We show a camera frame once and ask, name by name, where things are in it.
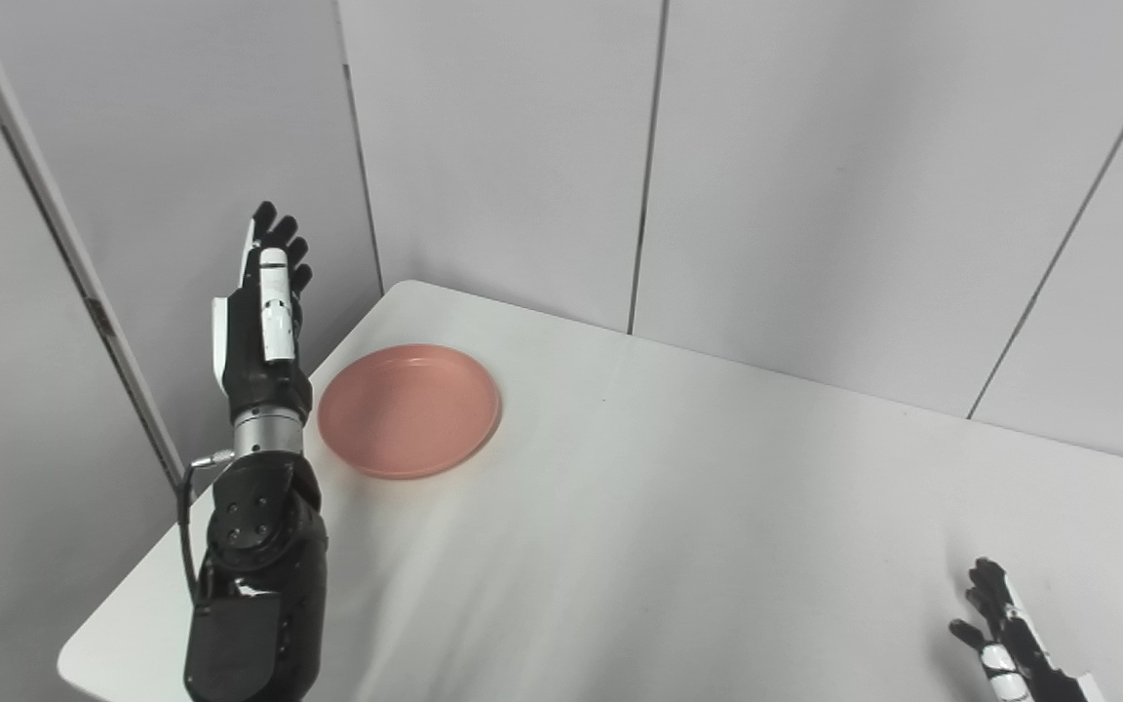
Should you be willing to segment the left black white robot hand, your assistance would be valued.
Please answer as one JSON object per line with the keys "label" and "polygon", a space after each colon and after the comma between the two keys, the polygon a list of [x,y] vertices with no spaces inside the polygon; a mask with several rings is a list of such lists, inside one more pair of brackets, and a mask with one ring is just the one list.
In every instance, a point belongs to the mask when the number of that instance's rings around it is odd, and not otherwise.
{"label": "left black white robot hand", "polygon": [[[303,312],[300,295],[313,279],[304,262],[309,250],[293,216],[279,215],[271,201],[254,210],[238,259],[237,285],[230,297],[213,300],[213,372],[227,396],[230,418],[257,405],[276,405],[307,419],[313,408],[313,388],[300,368],[299,334]],[[285,283],[281,298],[289,331],[279,332],[275,352],[264,341],[261,255],[270,254],[270,270]]]}

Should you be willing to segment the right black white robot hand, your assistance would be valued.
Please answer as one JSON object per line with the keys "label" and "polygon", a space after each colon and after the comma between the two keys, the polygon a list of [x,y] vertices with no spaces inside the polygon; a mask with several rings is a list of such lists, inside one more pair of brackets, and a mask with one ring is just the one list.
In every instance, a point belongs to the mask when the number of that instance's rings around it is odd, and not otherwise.
{"label": "right black white robot hand", "polygon": [[985,619],[980,628],[952,619],[949,633],[976,653],[998,701],[1104,701],[1095,676],[1057,666],[1003,565],[979,557],[968,569],[964,599]]}

